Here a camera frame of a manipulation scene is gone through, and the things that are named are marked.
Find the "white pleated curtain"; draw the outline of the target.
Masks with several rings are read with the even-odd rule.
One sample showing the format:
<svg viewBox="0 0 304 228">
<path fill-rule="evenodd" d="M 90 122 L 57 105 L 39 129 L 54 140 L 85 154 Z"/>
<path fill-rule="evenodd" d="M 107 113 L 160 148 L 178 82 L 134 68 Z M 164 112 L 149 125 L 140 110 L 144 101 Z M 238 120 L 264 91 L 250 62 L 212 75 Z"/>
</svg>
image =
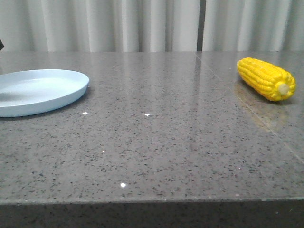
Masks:
<svg viewBox="0 0 304 228">
<path fill-rule="evenodd" d="M 3 0 L 5 51 L 300 51 L 301 0 Z"/>
</svg>

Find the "black object at left edge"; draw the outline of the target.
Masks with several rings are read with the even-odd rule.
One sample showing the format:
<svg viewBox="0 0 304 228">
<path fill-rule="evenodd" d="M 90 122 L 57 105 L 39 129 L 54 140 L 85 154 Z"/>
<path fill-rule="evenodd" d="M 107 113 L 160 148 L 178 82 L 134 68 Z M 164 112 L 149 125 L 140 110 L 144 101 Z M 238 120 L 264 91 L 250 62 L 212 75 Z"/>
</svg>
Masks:
<svg viewBox="0 0 304 228">
<path fill-rule="evenodd" d="M 2 43 L 2 41 L 0 40 L 0 50 L 2 50 L 4 48 L 4 45 Z"/>
</svg>

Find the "light blue round plate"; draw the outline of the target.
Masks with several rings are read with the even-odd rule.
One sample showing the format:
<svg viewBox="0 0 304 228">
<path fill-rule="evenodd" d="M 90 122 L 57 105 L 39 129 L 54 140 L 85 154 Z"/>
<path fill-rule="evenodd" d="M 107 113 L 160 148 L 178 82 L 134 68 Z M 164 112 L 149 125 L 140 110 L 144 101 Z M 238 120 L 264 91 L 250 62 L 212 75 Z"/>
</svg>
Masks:
<svg viewBox="0 0 304 228">
<path fill-rule="evenodd" d="M 0 116 L 21 117 L 53 111 L 84 95 L 89 78 L 63 69 L 37 69 L 0 76 Z"/>
</svg>

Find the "yellow toy corn cob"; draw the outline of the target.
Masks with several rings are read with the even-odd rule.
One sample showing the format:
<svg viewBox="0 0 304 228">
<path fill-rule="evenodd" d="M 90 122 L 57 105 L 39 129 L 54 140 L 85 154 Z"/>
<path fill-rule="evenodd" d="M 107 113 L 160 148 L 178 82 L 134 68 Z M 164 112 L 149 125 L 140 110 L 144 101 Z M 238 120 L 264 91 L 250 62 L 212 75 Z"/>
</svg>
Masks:
<svg viewBox="0 0 304 228">
<path fill-rule="evenodd" d="M 237 62 L 241 78 L 269 101 L 282 101 L 296 91 L 296 79 L 292 74 L 271 63 L 246 57 Z"/>
</svg>

